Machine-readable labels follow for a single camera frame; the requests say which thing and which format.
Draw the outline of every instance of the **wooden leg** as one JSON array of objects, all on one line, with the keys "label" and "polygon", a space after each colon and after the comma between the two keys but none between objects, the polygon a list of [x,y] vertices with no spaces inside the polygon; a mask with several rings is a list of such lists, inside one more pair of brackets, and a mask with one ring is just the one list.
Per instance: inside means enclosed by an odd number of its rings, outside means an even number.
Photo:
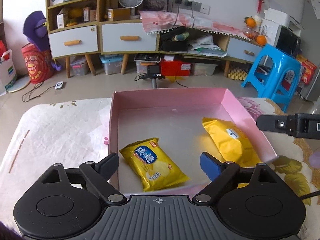
[{"label": "wooden leg", "polygon": [[127,54],[127,53],[123,55],[121,74],[125,73],[125,69],[127,68],[127,63],[128,63],[128,57],[129,57],[129,54]]},{"label": "wooden leg", "polygon": [[67,78],[70,78],[70,57],[66,57]]},{"label": "wooden leg", "polygon": [[230,61],[227,60],[227,61],[226,61],[225,68],[224,68],[224,76],[225,76],[225,77],[228,77],[229,66],[230,66]]},{"label": "wooden leg", "polygon": [[91,71],[92,75],[95,76],[96,75],[96,71],[95,71],[94,66],[92,64],[91,56],[89,54],[84,54],[84,56],[85,56],[85,59],[87,60],[87,63],[88,63],[88,66],[90,68],[90,71]]}]

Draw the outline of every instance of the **bed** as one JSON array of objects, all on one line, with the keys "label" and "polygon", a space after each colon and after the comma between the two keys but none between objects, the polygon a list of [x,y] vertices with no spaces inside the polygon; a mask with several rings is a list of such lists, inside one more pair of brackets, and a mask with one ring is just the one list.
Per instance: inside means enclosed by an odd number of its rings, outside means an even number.
[{"label": "bed", "polygon": [[[265,98],[239,98],[256,119],[283,114]],[[53,163],[65,168],[98,162],[108,154],[111,98],[85,99],[34,106],[21,118],[0,166],[0,221],[18,231],[13,207],[24,192]],[[266,132],[280,158],[270,166],[298,195],[320,189],[320,169],[309,163],[312,151],[304,139]],[[304,200],[307,217],[302,240],[320,239],[320,197]]]}]

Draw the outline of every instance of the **electrical outlet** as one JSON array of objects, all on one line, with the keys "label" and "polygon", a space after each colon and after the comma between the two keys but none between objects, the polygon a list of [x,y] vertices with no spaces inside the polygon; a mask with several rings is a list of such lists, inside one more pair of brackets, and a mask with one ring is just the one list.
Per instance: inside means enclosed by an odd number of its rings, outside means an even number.
[{"label": "electrical outlet", "polygon": [[202,4],[200,12],[205,13],[205,14],[209,14],[210,13],[210,6],[207,4]]},{"label": "electrical outlet", "polygon": [[192,8],[193,11],[200,12],[201,3],[199,3],[199,2],[194,2],[194,1],[189,1],[189,0],[181,0],[181,4],[178,4],[177,2],[178,1],[175,0],[174,7],[176,7],[176,8],[179,6],[180,9],[185,9],[185,10],[190,10],[190,11]]}]

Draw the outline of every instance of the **tiled floor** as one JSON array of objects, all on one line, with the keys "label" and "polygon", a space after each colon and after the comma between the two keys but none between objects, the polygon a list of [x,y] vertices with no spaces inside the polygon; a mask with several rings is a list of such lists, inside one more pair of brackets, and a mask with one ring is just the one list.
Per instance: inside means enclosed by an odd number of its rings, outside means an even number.
[{"label": "tiled floor", "polygon": [[[21,97],[33,88],[32,84],[21,91],[0,97],[0,161],[7,150],[21,116],[35,105],[88,98],[112,97],[114,91],[151,88],[150,80],[134,81],[137,73],[133,68],[129,69],[125,75],[114,74],[107,76],[101,70],[97,73],[97,76],[88,74],[84,77],[72,77],[70,79],[66,78],[65,72],[57,73],[44,82],[42,87],[34,92],[33,96],[41,93],[48,87],[54,86],[58,81],[65,82],[64,88],[58,91],[52,88],[41,97],[35,98],[28,103],[23,103]],[[178,82],[188,87],[226,87],[229,88],[236,97],[257,96],[257,92],[252,86],[247,85],[245,88],[242,88],[240,86],[241,81],[225,78],[222,72],[215,73],[213,76],[185,77],[185,80],[178,80]],[[158,87],[172,88],[180,86],[175,82],[171,83],[169,80],[161,80],[158,81]],[[308,113],[313,106],[313,103],[295,97],[288,108],[288,113]],[[314,150],[320,146],[320,142],[310,140],[310,146]]]}]

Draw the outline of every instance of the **potato chip bag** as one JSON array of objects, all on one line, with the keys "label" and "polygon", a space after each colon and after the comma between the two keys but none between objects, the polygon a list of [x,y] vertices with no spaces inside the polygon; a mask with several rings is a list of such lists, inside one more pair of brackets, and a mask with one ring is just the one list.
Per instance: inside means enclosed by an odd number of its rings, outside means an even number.
[{"label": "potato chip bag", "polygon": [[240,167],[254,167],[261,162],[248,137],[233,122],[204,117],[202,125],[225,161]]},{"label": "potato chip bag", "polygon": [[189,179],[158,146],[159,138],[131,143],[119,150],[123,158],[141,177],[144,191],[169,187]]}]

